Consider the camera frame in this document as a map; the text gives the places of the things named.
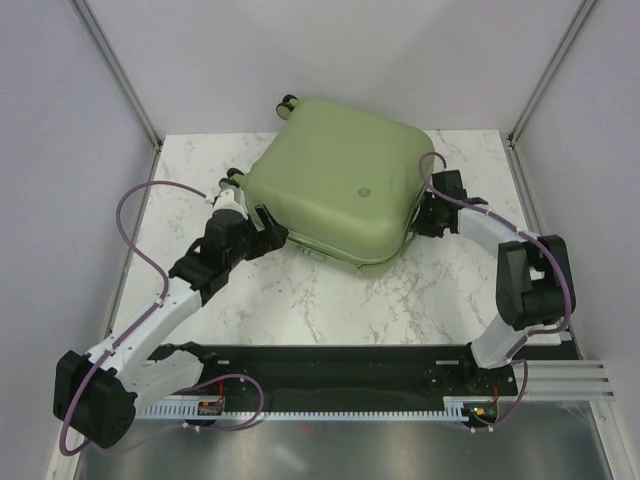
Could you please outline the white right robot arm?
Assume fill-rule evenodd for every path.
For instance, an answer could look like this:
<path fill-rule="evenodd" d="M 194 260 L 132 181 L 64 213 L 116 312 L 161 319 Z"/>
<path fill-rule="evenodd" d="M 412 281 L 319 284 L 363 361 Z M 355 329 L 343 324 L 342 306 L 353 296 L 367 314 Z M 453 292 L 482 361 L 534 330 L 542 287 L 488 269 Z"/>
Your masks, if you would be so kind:
<path fill-rule="evenodd" d="M 412 230 L 425 237 L 459 234 L 497 262 L 497 315 L 464 348 L 457 367 L 460 386 L 479 394 L 502 381 L 516 353 L 533 336 L 560 332 L 575 311 L 576 296 L 567 244 L 558 235 L 520 230 L 469 198 L 457 170 L 435 174 L 427 184 Z"/>

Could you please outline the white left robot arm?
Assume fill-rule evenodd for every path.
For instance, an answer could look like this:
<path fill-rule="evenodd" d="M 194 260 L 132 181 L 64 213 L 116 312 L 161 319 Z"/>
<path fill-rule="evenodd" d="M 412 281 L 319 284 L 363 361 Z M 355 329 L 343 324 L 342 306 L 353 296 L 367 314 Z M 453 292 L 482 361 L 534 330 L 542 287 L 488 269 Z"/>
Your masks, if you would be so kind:
<path fill-rule="evenodd" d="M 219 382 L 211 354 L 194 342 L 174 346 L 155 362 L 150 356 L 183 321 L 198 312 L 229 281 L 231 271 L 281 249 L 288 231 L 268 209 L 258 224 L 243 208 L 216 207 L 202 237 L 169 270 L 159 298 L 140 319 L 84 354 L 68 351 L 58 361 L 53 413 L 70 429 L 106 449 L 118 443 L 137 413 L 192 387 L 208 393 Z"/>

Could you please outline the green hard-shell suitcase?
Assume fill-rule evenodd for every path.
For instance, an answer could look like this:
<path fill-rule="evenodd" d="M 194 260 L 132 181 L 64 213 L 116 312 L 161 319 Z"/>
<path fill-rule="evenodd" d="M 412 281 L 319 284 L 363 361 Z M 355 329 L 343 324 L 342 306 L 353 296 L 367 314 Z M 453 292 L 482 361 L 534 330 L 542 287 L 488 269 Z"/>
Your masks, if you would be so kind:
<path fill-rule="evenodd" d="M 414 235 L 425 186 L 419 160 L 434 149 L 421 129 L 319 98 L 288 94 L 285 124 L 262 155 L 224 182 L 254 212 L 265 206 L 289 241 L 367 276 L 388 270 Z"/>

